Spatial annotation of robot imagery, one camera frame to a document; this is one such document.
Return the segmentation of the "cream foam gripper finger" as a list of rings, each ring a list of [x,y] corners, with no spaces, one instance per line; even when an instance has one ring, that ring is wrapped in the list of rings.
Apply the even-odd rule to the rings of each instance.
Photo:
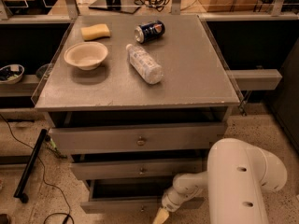
[[[159,208],[152,224],[164,224],[168,218],[169,212],[164,208]]]

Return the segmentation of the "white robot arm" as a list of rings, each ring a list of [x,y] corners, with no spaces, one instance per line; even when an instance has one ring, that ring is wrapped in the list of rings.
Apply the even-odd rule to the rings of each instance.
[[[204,172],[174,177],[152,224],[164,224],[203,189],[210,224],[269,224],[263,193],[279,191],[286,182],[287,169],[275,154],[234,138],[221,139],[210,149]]]

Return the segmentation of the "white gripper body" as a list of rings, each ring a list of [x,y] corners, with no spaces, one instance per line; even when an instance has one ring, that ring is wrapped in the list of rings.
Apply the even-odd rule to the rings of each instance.
[[[203,203],[200,196],[202,189],[179,188],[172,186],[164,192],[162,197],[162,208],[168,212],[176,212],[179,209],[196,209]]]

